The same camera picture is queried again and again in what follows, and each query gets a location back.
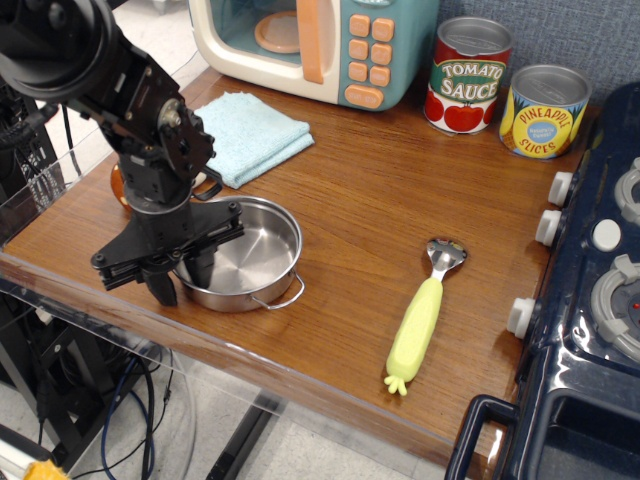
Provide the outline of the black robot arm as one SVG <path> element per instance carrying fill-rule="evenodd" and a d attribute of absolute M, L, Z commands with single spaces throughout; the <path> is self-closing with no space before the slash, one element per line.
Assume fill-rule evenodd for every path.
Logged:
<path fill-rule="evenodd" d="M 169 274 L 177 266 L 195 281 L 209 278 L 217 247 L 243 232 L 241 209 L 193 199 L 214 140 L 173 78 L 124 36 L 106 2 L 3 2 L 1 76 L 43 103 L 19 133 L 63 105 L 95 121 L 117 153 L 131 216 L 92 257 L 107 289 L 143 283 L 173 306 Z"/>

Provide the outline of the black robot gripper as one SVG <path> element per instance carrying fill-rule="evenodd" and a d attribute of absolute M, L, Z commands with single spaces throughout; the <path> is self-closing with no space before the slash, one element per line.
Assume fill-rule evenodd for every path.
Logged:
<path fill-rule="evenodd" d="M 243 235 L 242 207 L 234 200 L 187 200 L 159 212 L 134 210 L 125 229 L 91 258 L 107 290 L 144 283 L 163 306 L 175 307 L 169 273 L 187 266 L 192 283 L 208 289 L 217 248 Z"/>

